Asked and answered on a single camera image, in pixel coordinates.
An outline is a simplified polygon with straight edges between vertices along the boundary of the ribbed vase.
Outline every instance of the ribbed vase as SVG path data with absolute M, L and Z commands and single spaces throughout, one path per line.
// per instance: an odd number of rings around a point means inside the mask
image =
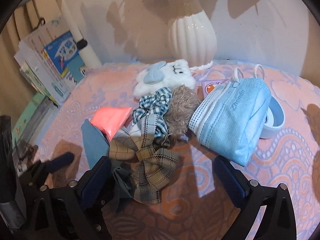
M 171 19 L 168 41 L 176 59 L 189 67 L 209 68 L 217 52 L 217 37 L 199 0 L 168 0 Z

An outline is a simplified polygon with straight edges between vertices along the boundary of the mask package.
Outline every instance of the mask package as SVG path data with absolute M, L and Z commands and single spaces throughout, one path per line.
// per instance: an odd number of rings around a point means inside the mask
M 257 77 L 238 78 L 218 85 L 191 117 L 189 128 L 198 141 L 218 154 L 246 166 L 257 146 L 272 98 L 268 86 Z

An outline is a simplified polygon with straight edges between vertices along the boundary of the plush toy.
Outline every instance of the plush toy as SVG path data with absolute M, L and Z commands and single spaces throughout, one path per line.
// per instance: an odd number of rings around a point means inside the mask
M 138 74 L 136 80 L 138 84 L 133 90 L 133 95 L 136 98 L 153 95 L 163 87 L 169 87 L 173 90 L 180 85 L 185 85 L 193 90 L 196 85 L 196 80 L 192 76 L 188 62 L 184 59 L 170 63 L 161 61 L 150 65 Z
M 171 139 L 179 139 L 188 130 L 189 121 L 199 105 L 197 95 L 185 85 L 172 91 L 169 111 L 163 117 Z

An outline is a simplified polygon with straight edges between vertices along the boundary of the white string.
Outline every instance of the white string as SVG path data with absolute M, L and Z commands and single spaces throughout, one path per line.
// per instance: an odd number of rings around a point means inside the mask
M 236 67 L 236 68 L 234 69 L 234 76 L 233 76 L 233 80 L 234 80 L 235 82 L 239 82 L 238 72 L 241 74 L 242 78 L 244 77 L 244 76 L 243 76 L 243 72 L 241 71 L 241 69 L 240 69 L 239 67 Z
M 253 69 L 253 76 L 255 78 L 258 78 L 258 75 L 257 75 L 257 71 L 258 71 L 258 68 L 261 70 L 261 73 L 262 73 L 262 79 L 264 80 L 264 69 L 263 67 L 260 65 L 260 64 L 257 64 L 254 69 Z

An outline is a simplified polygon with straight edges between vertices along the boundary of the pink tablecloth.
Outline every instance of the pink tablecloth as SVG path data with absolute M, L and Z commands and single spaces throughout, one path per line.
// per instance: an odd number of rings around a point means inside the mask
M 93 70 L 72 92 L 47 131 L 37 157 L 46 160 L 66 151 L 76 154 L 67 169 L 52 176 L 54 187 L 79 179 L 88 169 L 81 125 L 100 106 L 137 106 L 132 96 L 135 77 L 146 66 L 117 64 Z M 233 65 L 215 65 L 195 73 L 198 83 L 228 79 Z M 246 77 L 252 67 L 242 64 Z M 320 222 L 320 89 L 310 82 L 274 69 L 265 69 L 265 81 L 286 115 L 286 124 L 273 139 L 260 140 L 247 167 L 248 179 L 265 186 L 288 185 L 294 206 L 298 239 L 308 239 Z M 215 154 L 192 135 L 178 143 L 180 164 L 171 183 L 162 191 L 162 203 L 130 202 L 119 214 L 104 212 L 113 239 L 205 240 L 221 239 L 239 210 L 234 208 L 212 171 Z M 263 209 L 250 232 L 252 239 Z

